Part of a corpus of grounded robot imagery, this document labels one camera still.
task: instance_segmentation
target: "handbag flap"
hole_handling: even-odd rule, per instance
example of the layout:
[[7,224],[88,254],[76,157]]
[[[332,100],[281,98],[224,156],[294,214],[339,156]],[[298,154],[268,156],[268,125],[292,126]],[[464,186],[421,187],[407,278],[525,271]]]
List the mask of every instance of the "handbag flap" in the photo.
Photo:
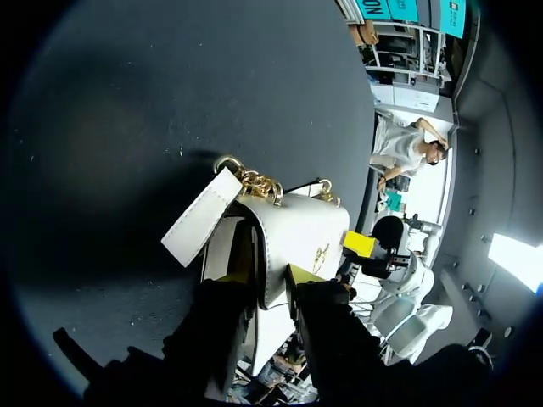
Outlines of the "handbag flap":
[[283,197],[280,207],[248,195],[238,197],[238,202],[257,222],[262,308],[287,302],[284,272],[289,263],[326,280],[336,275],[344,234],[349,229],[345,208],[291,193]]

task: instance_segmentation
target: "white leather tag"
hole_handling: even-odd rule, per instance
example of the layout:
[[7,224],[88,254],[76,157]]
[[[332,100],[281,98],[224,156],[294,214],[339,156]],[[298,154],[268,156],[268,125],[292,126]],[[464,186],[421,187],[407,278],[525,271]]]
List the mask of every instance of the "white leather tag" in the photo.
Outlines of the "white leather tag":
[[232,251],[234,233],[243,218],[222,218],[205,246],[205,258],[202,269],[202,281],[206,278],[218,280],[227,274],[228,260]]
[[162,244],[184,267],[208,242],[217,223],[241,189],[241,182],[229,169],[224,168],[162,237]]

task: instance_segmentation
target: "shelf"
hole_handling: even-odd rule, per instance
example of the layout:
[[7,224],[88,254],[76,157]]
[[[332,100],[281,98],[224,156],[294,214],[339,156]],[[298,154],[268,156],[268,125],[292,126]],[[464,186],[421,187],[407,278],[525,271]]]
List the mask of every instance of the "shelf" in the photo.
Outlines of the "shelf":
[[408,74],[408,75],[419,75],[419,76],[427,76],[428,78],[440,78],[441,75],[435,75],[428,72],[417,72],[415,70],[403,70],[401,68],[388,68],[386,66],[366,66],[366,70],[376,70],[381,72],[395,72],[398,74]]
[[364,24],[364,17],[355,0],[337,0],[337,3],[345,15],[347,24]]
[[379,36],[400,36],[402,38],[415,38],[415,36],[410,32],[396,31],[392,25],[380,25],[375,23],[376,21],[373,22],[373,25],[375,26],[375,31],[378,33]]
[[[433,28],[414,24],[396,23],[394,21],[373,21],[373,24],[378,35],[384,37],[383,44],[386,45],[390,42],[395,45],[395,42],[405,42],[406,45],[403,46],[404,49],[399,49],[399,52],[379,49],[379,45],[377,47],[372,46],[373,58],[376,60],[377,66],[368,66],[367,61],[365,61],[367,71],[394,72],[408,74],[410,77],[419,75],[434,79],[444,77],[439,73],[439,58],[445,39],[443,33]],[[408,31],[398,32],[395,27],[403,27]],[[397,41],[392,40],[392,37],[394,36],[398,37]],[[396,55],[405,59],[407,66],[401,66],[399,68],[383,66],[384,63],[382,59],[385,54]]]

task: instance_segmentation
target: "cable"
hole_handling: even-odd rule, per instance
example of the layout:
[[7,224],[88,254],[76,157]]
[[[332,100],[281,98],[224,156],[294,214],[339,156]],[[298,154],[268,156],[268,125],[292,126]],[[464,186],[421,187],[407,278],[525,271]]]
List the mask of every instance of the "cable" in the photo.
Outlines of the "cable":
[[390,298],[390,296],[386,296],[386,297],[383,297],[383,298],[377,297],[373,301],[356,301],[353,304],[377,305],[377,304],[381,304],[387,298]]
[[364,316],[364,317],[370,317],[372,315],[372,311],[369,309],[353,309],[353,312],[355,315]]
[[288,305],[288,303],[282,303],[282,304],[274,305],[274,306],[272,306],[272,307],[270,307],[270,308],[266,308],[266,311],[269,311],[270,309],[274,309],[274,308],[276,308],[276,307],[281,307],[281,306],[283,306],[283,305]]
[[373,310],[372,306],[370,304],[365,303],[364,301],[353,301],[349,303],[351,306],[355,306],[359,309],[364,309],[365,311]]
[[352,282],[351,285],[353,285],[353,284],[366,284],[367,286],[381,287],[381,284],[371,284],[370,282]]

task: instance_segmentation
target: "white t-shirt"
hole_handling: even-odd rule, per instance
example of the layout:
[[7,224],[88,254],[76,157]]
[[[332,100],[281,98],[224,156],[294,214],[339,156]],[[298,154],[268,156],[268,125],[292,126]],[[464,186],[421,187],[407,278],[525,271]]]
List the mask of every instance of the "white t-shirt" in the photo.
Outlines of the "white t-shirt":
[[378,119],[373,154],[393,158],[401,172],[417,169],[424,158],[424,154],[416,149],[417,145],[424,141],[424,130],[417,129],[414,125],[396,125],[383,116]]

